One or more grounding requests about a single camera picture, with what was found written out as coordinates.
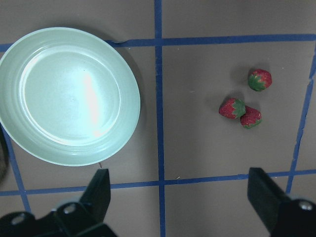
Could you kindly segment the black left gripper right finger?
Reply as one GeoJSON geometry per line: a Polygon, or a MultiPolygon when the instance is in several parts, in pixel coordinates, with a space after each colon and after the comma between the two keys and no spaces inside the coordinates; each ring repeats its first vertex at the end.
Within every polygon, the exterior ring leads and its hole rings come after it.
{"type": "Polygon", "coordinates": [[[263,169],[249,169],[247,197],[270,236],[316,235],[316,204],[287,195],[263,169]]]}

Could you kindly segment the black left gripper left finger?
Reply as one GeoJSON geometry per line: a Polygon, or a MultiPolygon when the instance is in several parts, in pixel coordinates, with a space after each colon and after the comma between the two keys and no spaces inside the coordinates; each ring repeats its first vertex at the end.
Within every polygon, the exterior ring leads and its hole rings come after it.
{"type": "Polygon", "coordinates": [[[79,202],[97,222],[103,222],[110,204],[110,176],[108,169],[98,169],[79,202]]]}

